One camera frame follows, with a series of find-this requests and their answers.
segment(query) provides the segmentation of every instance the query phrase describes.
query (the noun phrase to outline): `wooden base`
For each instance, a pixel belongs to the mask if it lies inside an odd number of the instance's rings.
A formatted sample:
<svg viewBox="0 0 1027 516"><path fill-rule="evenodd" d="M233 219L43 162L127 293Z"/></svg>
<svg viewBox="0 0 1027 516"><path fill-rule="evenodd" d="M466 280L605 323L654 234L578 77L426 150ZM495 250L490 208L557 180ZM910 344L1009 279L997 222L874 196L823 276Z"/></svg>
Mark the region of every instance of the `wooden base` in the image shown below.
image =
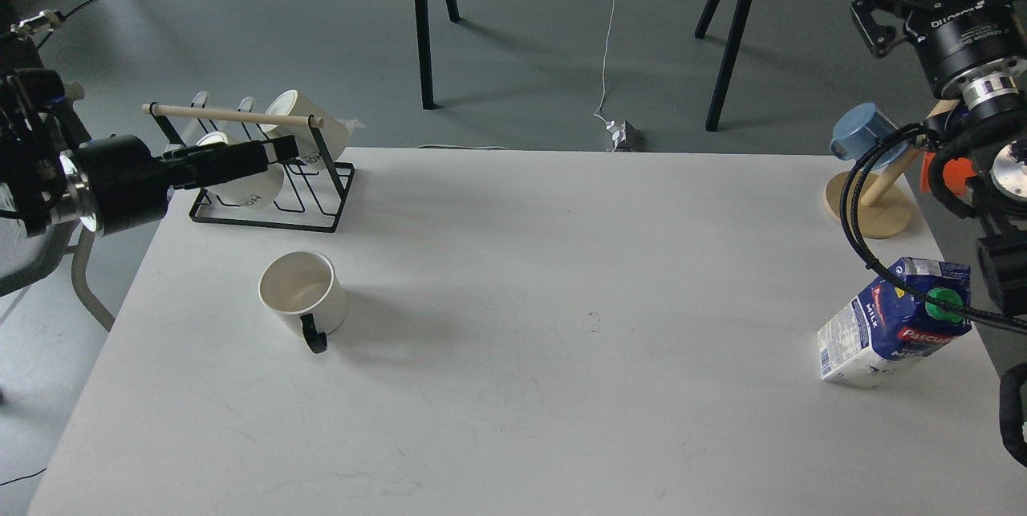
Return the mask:
<svg viewBox="0 0 1027 516"><path fill-rule="evenodd" d="M848 173L840 173L824 190L824 206L839 223L841 222L841 188L845 184ZM874 184L877 176L870 174L863 186L864 192ZM913 218L913 205L898 187L888 187L887 191L874 207L860 204L860 231L863 237L870 239L886 239L895 237L909 226Z"/></svg>

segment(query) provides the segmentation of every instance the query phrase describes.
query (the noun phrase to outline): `white mug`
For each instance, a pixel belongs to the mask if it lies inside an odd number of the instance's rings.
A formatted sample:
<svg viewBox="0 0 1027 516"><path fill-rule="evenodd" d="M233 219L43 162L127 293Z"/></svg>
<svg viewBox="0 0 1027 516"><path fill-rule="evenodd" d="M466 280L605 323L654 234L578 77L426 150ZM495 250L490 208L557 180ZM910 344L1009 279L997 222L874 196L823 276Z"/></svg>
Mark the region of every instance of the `white mug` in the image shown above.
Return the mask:
<svg viewBox="0 0 1027 516"><path fill-rule="evenodd" d="M325 119L325 125L319 131L321 137L325 139L325 146L328 147L329 156L332 157L332 160L328 162L334 162L342 155L346 146L349 145L349 138L352 135L353 128L363 126L356 121L339 122L296 89L287 90L279 95L271 103L271 106L267 108L267 114L300 117L313 115ZM296 157L298 160L314 170L328 169L326 161L322 160L324 157L321 157L317 142L308 127L262 124L261 131L271 139L290 135L295 137L296 146L300 151L300 154Z"/></svg>
<svg viewBox="0 0 1027 516"><path fill-rule="evenodd" d="M349 299L332 261L320 253L297 251L275 259L260 279L260 299L314 354L328 347L326 336L339 329Z"/></svg>
<svg viewBox="0 0 1027 516"><path fill-rule="evenodd" d="M196 142L196 145L213 145L224 143L232 145L234 140L220 131L208 133ZM239 206L250 210L264 209L278 197L286 172L279 164L267 165L267 171L250 177L242 177L228 183L205 187L207 191L218 195L228 205Z"/></svg>

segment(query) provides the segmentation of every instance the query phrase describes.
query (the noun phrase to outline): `green cap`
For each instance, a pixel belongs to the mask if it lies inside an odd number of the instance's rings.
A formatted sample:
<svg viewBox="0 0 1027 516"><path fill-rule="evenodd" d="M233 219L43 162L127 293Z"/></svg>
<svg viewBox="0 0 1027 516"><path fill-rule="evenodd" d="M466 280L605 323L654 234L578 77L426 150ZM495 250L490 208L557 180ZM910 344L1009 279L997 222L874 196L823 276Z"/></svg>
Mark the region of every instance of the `green cap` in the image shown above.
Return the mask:
<svg viewBox="0 0 1027 516"><path fill-rule="evenodd" d="M962 307L962 298L954 290L949 288L935 288L927 292L927 297L933 297L935 299L945 301L947 303L953 303ZM927 303L927 315L936 320L942 320L946 322L962 323L963 317L958 314L953 314L953 311L946 311L942 307L935 305L934 303Z"/></svg>

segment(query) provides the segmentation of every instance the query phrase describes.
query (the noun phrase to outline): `electrical outlet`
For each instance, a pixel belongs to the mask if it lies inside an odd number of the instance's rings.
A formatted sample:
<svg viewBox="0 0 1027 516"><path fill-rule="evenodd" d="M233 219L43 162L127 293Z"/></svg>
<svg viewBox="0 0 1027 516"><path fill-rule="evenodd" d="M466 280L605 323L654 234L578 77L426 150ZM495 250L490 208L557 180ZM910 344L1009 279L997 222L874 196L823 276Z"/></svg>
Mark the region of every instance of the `electrical outlet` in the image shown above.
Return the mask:
<svg viewBox="0 0 1027 516"><path fill-rule="evenodd" d="M627 119L610 128L610 133L612 133L610 139L613 141L611 151L645 151L645 138L642 137L642 132L635 128L632 123L627 122Z"/></svg>

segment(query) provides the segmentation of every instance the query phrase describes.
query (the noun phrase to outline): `gray floor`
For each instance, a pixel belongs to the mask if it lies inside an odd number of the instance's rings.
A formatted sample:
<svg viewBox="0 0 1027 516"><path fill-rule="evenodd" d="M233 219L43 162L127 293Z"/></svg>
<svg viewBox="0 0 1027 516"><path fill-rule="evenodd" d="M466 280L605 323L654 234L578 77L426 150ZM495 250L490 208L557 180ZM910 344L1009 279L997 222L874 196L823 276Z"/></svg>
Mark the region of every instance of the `gray floor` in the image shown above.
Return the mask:
<svg viewBox="0 0 1027 516"><path fill-rule="evenodd" d="M85 0L13 1L29 14ZM154 152L161 136L141 114L144 103L187 104L207 90L212 106L253 96L263 109L287 88L364 121L359 146L608 148L592 113L611 0L458 1L465 20L452 25L443 0L429 0L435 111L420 107L413 0L102 0L75 14L41 57L85 86L76 107L93 137L134 134ZM826 154L837 118L863 102L899 121L922 118L935 100L912 49L873 60L848 17L850 1L755 0L722 133L712 134L703 121L733 0L705 41L692 37L705 0L616 0L603 113L627 118L652 151L802 154ZM928 198L921 205L945 257L973 262L976 224ZM152 233L148 226L98 241L89 275L113 309ZM0 318L0 481L46 465L103 344L68 270L0 298L0 312L8 311ZM986 305L980 286L975 293ZM1000 368L1027 354L1027 342L994 343ZM0 513L24 513L35 481L2 488Z"/></svg>

